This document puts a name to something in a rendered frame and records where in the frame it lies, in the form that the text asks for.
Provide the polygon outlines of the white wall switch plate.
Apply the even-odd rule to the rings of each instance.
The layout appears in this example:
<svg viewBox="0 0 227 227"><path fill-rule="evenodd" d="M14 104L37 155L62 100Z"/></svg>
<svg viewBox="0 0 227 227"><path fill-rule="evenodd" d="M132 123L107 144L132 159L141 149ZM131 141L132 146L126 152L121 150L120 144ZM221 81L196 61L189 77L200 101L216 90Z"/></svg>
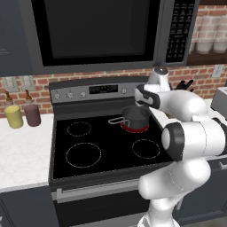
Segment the white wall switch plate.
<svg viewBox="0 0 227 227"><path fill-rule="evenodd" d="M34 78L32 75L21 76L20 83L23 90L35 91Z"/></svg>
<svg viewBox="0 0 227 227"><path fill-rule="evenodd" d="M18 92L19 87L15 76L8 76L3 78L4 88L8 92Z"/></svg>

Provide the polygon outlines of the black and grey stove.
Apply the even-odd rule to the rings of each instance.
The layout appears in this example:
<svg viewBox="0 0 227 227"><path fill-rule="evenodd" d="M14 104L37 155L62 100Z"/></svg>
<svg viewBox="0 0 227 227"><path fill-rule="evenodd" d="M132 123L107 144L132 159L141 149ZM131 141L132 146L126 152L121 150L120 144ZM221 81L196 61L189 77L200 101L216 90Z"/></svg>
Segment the black and grey stove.
<svg viewBox="0 0 227 227"><path fill-rule="evenodd" d="M161 145L154 118L142 133L131 133L108 121L134 104L134 90L144 76L90 78L53 82L54 112L49 186L63 191L133 180L163 168L171 158Z"/></svg>

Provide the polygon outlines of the grey toaster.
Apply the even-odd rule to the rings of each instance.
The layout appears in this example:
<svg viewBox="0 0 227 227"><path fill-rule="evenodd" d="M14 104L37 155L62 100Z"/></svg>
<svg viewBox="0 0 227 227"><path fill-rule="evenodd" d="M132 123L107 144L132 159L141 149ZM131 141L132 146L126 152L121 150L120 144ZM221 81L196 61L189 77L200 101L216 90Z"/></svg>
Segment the grey toaster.
<svg viewBox="0 0 227 227"><path fill-rule="evenodd" d="M211 108L222 115L227 121L227 87L216 89Z"/></svg>

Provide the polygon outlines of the dark grey wall cupboard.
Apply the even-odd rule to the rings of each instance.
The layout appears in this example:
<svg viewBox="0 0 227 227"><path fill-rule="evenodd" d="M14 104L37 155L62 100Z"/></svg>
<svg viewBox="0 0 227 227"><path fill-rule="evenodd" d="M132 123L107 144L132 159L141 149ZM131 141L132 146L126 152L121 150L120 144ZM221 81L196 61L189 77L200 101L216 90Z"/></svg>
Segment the dark grey wall cupboard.
<svg viewBox="0 0 227 227"><path fill-rule="evenodd" d="M0 0L0 76L32 74L19 0Z"/></svg>

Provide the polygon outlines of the grey microwave oven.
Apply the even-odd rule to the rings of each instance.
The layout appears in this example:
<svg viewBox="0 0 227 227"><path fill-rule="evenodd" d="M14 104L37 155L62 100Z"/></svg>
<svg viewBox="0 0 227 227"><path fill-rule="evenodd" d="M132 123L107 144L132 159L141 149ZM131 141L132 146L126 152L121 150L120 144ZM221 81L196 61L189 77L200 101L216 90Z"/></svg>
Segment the grey microwave oven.
<svg viewBox="0 0 227 227"><path fill-rule="evenodd" d="M200 0L19 0L33 74L180 67Z"/></svg>

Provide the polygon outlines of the black utensils in holder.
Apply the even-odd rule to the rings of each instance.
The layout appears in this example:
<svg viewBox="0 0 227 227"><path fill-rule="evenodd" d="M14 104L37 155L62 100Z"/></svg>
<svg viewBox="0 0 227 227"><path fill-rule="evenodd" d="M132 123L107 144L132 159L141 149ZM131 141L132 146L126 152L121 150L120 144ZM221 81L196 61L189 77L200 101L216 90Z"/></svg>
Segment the black utensils in holder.
<svg viewBox="0 0 227 227"><path fill-rule="evenodd" d="M189 82L185 82L182 80L177 86L177 90L187 90L191 85L193 84L193 80L190 80Z"/></svg>

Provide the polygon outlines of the dark grey base cupboard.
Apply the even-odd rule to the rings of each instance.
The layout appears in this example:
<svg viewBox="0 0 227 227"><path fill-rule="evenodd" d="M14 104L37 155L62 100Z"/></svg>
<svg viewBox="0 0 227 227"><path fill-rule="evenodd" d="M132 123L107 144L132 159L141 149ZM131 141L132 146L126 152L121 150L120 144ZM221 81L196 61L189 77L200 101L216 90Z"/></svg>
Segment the dark grey base cupboard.
<svg viewBox="0 0 227 227"><path fill-rule="evenodd" d="M50 188L0 193L0 227L59 227Z"/></svg>
<svg viewBox="0 0 227 227"><path fill-rule="evenodd" d="M219 161L227 164L227 158L210 160L211 177L174 209L174 219L181 226L227 216L227 170L220 169Z"/></svg>

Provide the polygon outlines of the black oven door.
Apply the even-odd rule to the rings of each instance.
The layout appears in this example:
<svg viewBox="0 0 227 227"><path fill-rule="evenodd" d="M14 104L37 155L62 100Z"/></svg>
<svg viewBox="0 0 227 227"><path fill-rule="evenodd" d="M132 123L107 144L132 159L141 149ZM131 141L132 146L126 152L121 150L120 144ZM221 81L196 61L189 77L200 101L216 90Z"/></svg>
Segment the black oven door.
<svg viewBox="0 0 227 227"><path fill-rule="evenodd" d="M135 226L148 210L149 203L138 191L63 203L53 201L59 227Z"/></svg>

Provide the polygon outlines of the maroon squeeze bottle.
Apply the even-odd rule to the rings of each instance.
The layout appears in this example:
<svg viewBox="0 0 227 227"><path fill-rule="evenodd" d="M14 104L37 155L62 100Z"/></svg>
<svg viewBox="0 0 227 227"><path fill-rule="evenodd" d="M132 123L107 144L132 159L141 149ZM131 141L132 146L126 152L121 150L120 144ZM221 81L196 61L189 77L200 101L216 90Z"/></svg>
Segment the maroon squeeze bottle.
<svg viewBox="0 0 227 227"><path fill-rule="evenodd" d="M28 90L26 90L24 113L30 127L37 127L41 124L39 105L33 101Z"/></svg>

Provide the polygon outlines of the white wall outlet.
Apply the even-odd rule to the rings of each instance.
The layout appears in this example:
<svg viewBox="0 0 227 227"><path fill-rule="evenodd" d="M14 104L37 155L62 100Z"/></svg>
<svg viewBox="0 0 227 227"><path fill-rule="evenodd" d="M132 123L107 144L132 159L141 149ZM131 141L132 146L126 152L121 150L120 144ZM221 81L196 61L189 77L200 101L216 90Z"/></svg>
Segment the white wall outlet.
<svg viewBox="0 0 227 227"><path fill-rule="evenodd" d="M219 78L222 74L224 64L215 65L213 73L211 75L212 78Z"/></svg>

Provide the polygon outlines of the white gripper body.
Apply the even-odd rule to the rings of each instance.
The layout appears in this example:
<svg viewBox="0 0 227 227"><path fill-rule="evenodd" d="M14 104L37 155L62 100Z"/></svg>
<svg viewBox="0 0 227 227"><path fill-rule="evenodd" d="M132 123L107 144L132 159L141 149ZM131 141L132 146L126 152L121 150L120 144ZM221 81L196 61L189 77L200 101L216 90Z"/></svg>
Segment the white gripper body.
<svg viewBox="0 0 227 227"><path fill-rule="evenodd" d="M146 107L146 106L151 107L152 101L150 101L150 100L148 100L148 101L139 100L139 101L135 101L135 104L138 107Z"/></svg>

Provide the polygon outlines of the yellow squeeze bottle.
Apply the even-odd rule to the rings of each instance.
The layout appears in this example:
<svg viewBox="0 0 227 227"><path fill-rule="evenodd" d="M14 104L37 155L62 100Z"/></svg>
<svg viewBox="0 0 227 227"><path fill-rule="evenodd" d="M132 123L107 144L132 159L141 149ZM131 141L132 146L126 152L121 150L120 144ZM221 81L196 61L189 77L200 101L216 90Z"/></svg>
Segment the yellow squeeze bottle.
<svg viewBox="0 0 227 227"><path fill-rule="evenodd" d="M19 129L23 126L23 119L20 111L20 107L13 103L12 97L9 92L5 92L6 100L4 112L7 118L7 121L12 129Z"/></svg>

